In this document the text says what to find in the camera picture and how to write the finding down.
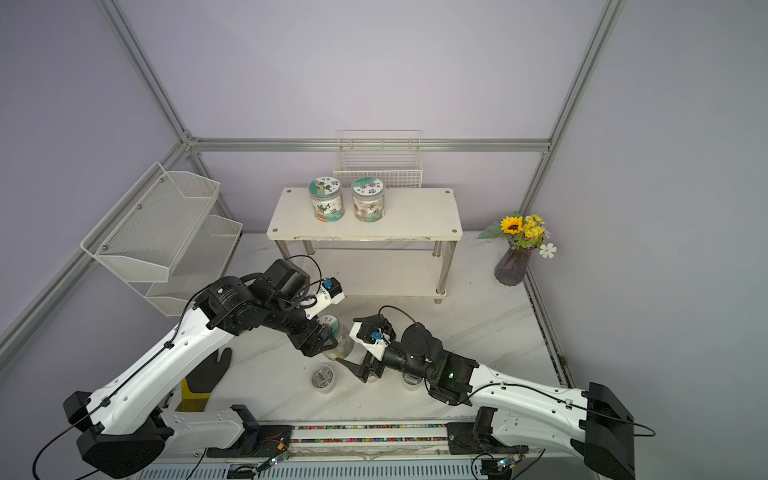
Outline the seed jar sunflower lid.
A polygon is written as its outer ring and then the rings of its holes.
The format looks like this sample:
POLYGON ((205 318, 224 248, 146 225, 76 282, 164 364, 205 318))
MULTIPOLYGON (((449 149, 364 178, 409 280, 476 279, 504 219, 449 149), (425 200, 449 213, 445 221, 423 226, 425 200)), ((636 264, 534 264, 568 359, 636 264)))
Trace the seed jar sunflower lid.
POLYGON ((345 359, 354 349, 354 342, 349 337, 349 329, 334 315, 323 315, 318 321, 327 327, 337 340, 335 348, 325 351, 324 355, 330 360, 345 359))

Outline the seed jar purple flower lid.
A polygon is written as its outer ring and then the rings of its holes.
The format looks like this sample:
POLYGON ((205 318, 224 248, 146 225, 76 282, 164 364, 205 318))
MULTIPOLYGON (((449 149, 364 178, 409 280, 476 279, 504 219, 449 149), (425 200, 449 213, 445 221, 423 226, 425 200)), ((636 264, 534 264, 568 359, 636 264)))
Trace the seed jar purple flower lid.
POLYGON ((385 210, 385 187, 381 179, 361 177, 351 186, 355 217, 366 223, 381 220, 385 210))

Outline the seed jar green plant lid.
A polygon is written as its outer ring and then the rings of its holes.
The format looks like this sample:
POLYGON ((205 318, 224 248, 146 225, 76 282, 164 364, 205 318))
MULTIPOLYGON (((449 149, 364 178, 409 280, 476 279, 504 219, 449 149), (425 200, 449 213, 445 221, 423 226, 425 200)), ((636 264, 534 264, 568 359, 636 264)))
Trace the seed jar green plant lid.
POLYGON ((330 176, 314 179, 308 185, 313 213, 321 222, 336 222, 344 215, 342 186, 339 180, 330 176))

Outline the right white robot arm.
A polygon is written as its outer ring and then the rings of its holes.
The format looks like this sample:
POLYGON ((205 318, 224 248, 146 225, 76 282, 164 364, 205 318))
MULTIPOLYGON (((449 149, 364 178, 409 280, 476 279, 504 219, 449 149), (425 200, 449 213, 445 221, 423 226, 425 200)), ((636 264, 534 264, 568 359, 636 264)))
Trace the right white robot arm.
POLYGON ((444 349, 419 322, 397 335, 382 314, 354 319, 349 337, 366 351, 361 363, 344 364, 359 380, 386 369, 423 380, 432 399, 475 408, 476 435, 489 446, 552 449, 609 479, 636 476, 634 417, 605 385, 581 390, 505 375, 444 349))

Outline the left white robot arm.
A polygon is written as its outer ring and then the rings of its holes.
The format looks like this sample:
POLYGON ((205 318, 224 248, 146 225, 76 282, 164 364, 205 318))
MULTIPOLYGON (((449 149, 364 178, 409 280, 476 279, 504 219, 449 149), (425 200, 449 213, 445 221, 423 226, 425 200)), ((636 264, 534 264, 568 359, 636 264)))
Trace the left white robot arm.
POLYGON ((223 277, 192 302, 179 326, 117 378, 94 392, 77 391, 63 404, 79 430, 82 460, 111 478, 131 476, 164 453, 207 450, 215 457, 248 457, 271 445, 247 407, 220 412, 168 412, 161 400, 204 360, 240 334, 258 327, 285 333, 306 357, 333 349, 337 341, 317 317, 344 293, 331 277, 316 300, 295 305, 283 293, 301 295, 306 279, 274 288, 262 275, 223 277))

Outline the black rubber glove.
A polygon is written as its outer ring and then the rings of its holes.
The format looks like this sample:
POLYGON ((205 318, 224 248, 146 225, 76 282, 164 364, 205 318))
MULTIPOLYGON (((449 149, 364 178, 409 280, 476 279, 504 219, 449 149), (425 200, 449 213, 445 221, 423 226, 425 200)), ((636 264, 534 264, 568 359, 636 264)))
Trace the black rubber glove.
POLYGON ((232 349, 216 350, 193 369, 181 383, 178 412, 203 412, 214 388, 228 371, 232 349))

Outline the sunflower bouquet in dark vase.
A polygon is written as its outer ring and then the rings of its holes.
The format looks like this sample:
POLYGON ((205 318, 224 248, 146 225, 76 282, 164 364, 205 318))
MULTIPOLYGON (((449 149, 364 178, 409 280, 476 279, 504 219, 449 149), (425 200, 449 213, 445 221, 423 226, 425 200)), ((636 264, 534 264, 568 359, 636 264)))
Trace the sunflower bouquet in dark vase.
POLYGON ((546 222, 539 215, 522 215, 515 211, 481 231, 478 240, 504 240, 507 250, 494 268, 494 277, 505 286, 517 286, 525 278, 534 253, 552 259, 557 247, 550 241, 546 222))

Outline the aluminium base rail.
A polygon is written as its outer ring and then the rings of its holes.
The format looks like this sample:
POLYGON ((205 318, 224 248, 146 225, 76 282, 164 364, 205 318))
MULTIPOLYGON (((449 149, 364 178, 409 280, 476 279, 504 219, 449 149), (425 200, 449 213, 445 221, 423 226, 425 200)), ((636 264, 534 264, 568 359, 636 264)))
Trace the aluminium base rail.
POLYGON ((594 479, 579 458, 530 442, 510 448, 479 442, 468 419, 280 425, 252 457, 173 454, 139 479, 594 479))

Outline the white mesh wall rack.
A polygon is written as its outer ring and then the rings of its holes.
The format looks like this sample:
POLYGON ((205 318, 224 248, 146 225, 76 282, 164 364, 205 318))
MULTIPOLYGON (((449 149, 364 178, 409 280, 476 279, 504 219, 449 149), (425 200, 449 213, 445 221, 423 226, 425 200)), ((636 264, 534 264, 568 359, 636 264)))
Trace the white mesh wall rack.
POLYGON ((152 165, 81 249, 167 317, 226 270, 242 224, 214 212, 220 183, 152 165))

